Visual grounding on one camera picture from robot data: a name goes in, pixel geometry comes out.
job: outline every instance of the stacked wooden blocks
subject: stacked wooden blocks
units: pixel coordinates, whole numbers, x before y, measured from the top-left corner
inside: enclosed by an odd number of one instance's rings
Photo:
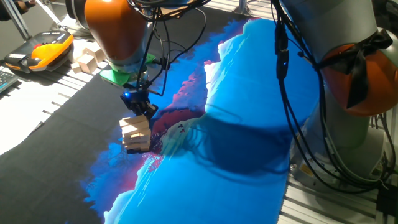
[[[144,115],[135,118],[123,118],[119,122],[122,128],[123,144],[127,150],[148,152],[150,146],[150,129]]]
[[[82,51],[82,55],[75,58],[72,64],[72,70],[75,73],[85,72],[93,73],[97,69],[98,63],[106,59],[104,52],[97,42],[88,44]]]

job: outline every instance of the projected image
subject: projected image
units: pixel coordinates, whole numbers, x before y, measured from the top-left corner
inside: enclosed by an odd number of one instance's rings
[[[150,152],[127,154],[117,127],[80,180],[104,223],[276,223],[291,134],[273,39],[272,21],[233,21],[172,65],[165,96],[150,97]],[[317,77],[298,57],[290,67],[286,88],[304,122]]]

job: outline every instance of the black connector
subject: black connector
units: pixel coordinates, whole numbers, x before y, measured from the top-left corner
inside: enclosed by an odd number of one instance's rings
[[[276,76],[279,80],[286,78],[289,66],[289,38],[286,34],[285,24],[278,21],[275,28],[275,54],[277,55]]]
[[[276,77],[283,80],[287,76],[287,69],[289,67],[289,50],[281,50],[276,61]]]

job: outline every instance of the green mount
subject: green mount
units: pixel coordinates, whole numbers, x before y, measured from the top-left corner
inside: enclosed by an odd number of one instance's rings
[[[151,54],[147,54],[147,60],[146,60],[146,65],[153,63],[155,60],[155,56]],[[99,75],[101,75],[101,78],[105,81],[110,82],[113,85],[117,85],[120,87],[123,87],[124,84],[126,84],[128,81],[134,81],[137,80],[137,74],[133,73],[123,73],[123,72],[118,72],[113,69],[110,70],[102,70]]]

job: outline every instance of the keyboard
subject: keyboard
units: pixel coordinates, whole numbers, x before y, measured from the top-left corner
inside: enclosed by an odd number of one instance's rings
[[[18,76],[12,73],[0,71],[0,93],[10,87],[16,81],[18,81]]]

